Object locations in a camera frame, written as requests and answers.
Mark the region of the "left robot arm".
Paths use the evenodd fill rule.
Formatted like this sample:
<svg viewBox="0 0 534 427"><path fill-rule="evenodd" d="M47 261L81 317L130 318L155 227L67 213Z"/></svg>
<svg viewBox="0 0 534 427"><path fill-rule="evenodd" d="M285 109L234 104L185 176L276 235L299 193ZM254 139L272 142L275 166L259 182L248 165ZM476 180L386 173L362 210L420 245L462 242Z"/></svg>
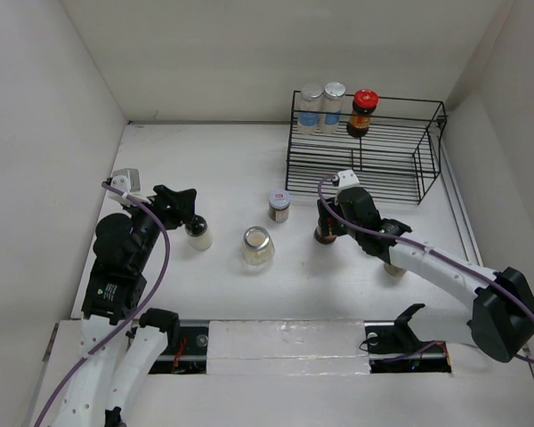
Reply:
<svg viewBox="0 0 534 427"><path fill-rule="evenodd" d="M63 376L34 424L43 424L57 397L55 426L123 426L125 411L158 356L180 344L177 313L149 307L171 255L169 231L203 222L197 191L164 185L140 197L124 175L102 187L124 209L95 229L95 259L80 320L79 359Z"/></svg>

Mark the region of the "black cap white bottle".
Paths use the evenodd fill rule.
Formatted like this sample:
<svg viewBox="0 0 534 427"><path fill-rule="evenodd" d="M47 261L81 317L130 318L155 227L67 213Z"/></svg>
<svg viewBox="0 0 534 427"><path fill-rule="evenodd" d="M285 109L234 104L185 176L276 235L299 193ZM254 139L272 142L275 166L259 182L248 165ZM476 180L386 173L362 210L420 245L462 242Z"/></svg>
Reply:
<svg viewBox="0 0 534 427"><path fill-rule="evenodd" d="M185 225L190 246L197 251L206 251L213 244L213 235L207 221L200 215L195 215Z"/></svg>

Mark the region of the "silver lid spice shaker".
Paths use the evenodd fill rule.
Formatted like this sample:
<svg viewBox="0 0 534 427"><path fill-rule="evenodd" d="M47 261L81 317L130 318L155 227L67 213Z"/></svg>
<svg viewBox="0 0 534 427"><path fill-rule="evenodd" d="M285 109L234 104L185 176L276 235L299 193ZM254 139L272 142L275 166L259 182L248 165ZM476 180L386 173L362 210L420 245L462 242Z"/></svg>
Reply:
<svg viewBox="0 0 534 427"><path fill-rule="evenodd" d="M312 134L316 131L322 101L322 87L309 83L300 91L297 129L301 134Z"/></svg>

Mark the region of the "black cap beige bottle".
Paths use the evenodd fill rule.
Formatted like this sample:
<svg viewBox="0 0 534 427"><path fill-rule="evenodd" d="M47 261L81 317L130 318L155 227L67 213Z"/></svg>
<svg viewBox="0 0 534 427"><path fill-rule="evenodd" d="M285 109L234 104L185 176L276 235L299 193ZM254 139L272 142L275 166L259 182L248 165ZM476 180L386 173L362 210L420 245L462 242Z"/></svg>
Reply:
<svg viewBox="0 0 534 427"><path fill-rule="evenodd" d="M397 278L403 277L407 272L405 269L391 265L389 263L384 264L384 270L390 276Z"/></svg>

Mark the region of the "red lid sauce jar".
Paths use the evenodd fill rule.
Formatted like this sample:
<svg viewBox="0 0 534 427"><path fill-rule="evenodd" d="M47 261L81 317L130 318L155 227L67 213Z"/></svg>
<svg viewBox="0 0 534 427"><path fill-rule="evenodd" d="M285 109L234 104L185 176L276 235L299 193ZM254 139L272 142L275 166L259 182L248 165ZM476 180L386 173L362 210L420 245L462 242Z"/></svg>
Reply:
<svg viewBox="0 0 534 427"><path fill-rule="evenodd" d="M372 90L361 89L354 94L352 113L346 124L346 130L351 137L362 138L366 135L378 102L379 96Z"/></svg>
<svg viewBox="0 0 534 427"><path fill-rule="evenodd" d="M331 245L336 241L336 235L333 235L332 233L324 234L320 226L315 228L313 236L315 240L322 245Z"/></svg>

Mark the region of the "glass jar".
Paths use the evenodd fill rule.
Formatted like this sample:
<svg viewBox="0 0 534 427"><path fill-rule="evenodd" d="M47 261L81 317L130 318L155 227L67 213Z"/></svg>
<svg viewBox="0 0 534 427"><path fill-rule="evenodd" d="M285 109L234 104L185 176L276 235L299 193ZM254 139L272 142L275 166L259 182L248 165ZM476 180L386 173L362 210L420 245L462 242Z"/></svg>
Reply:
<svg viewBox="0 0 534 427"><path fill-rule="evenodd" d="M258 275L273 264L275 245L269 231L261 226L248 228L241 240L241 251L245 260L245 271Z"/></svg>

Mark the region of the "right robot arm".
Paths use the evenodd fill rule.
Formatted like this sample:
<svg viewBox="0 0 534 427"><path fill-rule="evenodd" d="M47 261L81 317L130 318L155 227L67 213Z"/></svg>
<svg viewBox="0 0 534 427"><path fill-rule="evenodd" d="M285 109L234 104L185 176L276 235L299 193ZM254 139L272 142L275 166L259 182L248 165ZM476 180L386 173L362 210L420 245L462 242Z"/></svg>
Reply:
<svg viewBox="0 0 534 427"><path fill-rule="evenodd" d="M339 188L333 197L320 196L315 237L321 244L352 238L363 252L390 269L411 272L458 300L465 318L427 320L415 314L415 302L397 318L366 325L366 345L373 354L392 353L409 359L439 342L472 345L490 358L508 363L534 336L534 295L526 277L508 267L494 270L446 253L420 237L408 224L383 217L360 185Z"/></svg>

